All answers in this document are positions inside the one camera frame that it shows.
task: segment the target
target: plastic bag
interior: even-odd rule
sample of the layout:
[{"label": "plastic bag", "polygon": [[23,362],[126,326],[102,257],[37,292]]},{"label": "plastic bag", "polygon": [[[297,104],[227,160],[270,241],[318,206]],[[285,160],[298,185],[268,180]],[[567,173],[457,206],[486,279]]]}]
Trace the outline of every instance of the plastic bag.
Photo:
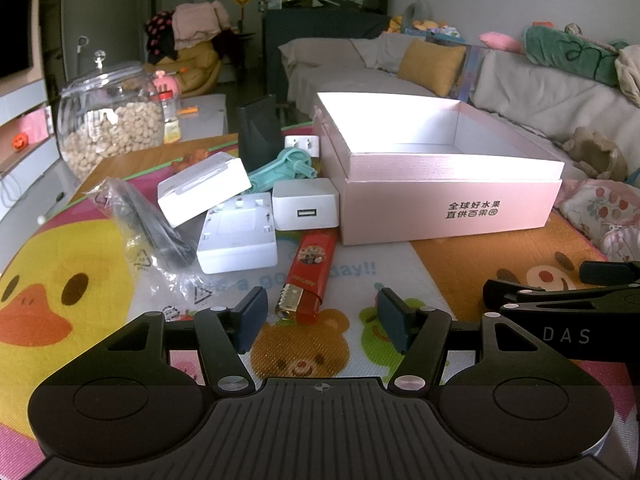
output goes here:
[{"label": "plastic bag", "polygon": [[199,304],[203,294],[211,297],[226,288],[202,273],[196,249],[133,185],[106,178],[87,196],[116,222],[122,234],[129,272],[136,284],[134,314],[161,310],[167,320],[180,319],[203,307]]}]

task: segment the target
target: metal pivot screw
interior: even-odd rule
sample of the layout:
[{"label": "metal pivot screw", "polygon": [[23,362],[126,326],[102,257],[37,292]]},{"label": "metal pivot screw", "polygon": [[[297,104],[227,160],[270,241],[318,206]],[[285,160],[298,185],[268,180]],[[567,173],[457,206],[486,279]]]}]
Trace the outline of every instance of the metal pivot screw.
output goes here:
[{"label": "metal pivot screw", "polygon": [[406,392],[417,392],[426,386],[422,377],[416,375],[401,375],[394,381],[394,385]]},{"label": "metal pivot screw", "polygon": [[218,381],[218,387],[226,392],[239,392],[249,386],[249,381],[239,375],[229,375]]},{"label": "metal pivot screw", "polygon": [[107,53],[103,50],[96,50],[94,53],[94,61],[100,72],[102,72],[102,62],[106,57]]}]

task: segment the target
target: lighter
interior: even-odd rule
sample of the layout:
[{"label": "lighter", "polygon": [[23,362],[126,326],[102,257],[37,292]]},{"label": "lighter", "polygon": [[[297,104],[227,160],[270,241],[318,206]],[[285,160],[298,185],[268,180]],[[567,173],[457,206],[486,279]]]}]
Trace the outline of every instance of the lighter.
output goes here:
[{"label": "lighter", "polygon": [[320,229],[302,238],[276,306],[279,317],[303,325],[318,320],[337,237],[336,229]]}]

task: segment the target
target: cartoon bear nose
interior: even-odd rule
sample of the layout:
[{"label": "cartoon bear nose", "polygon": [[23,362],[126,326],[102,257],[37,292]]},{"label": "cartoon bear nose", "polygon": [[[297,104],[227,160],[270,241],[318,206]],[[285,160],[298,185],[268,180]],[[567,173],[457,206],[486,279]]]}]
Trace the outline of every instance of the cartoon bear nose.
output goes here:
[{"label": "cartoon bear nose", "polygon": [[27,286],[0,310],[0,342],[9,345],[53,345],[72,329],[71,323],[51,311],[41,283]]},{"label": "cartoon bear nose", "polygon": [[548,270],[541,270],[538,273],[538,276],[545,283],[551,283],[554,280],[553,274],[551,272],[549,272]]}]

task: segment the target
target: tv screen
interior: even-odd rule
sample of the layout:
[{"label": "tv screen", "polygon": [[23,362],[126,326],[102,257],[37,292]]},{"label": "tv screen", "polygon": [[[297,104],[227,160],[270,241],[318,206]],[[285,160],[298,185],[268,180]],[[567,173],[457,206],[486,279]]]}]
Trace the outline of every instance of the tv screen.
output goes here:
[{"label": "tv screen", "polygon": [[4,34],[0,41],[0,77],[26,70],[31,55],[31,0],[0,0]]}]

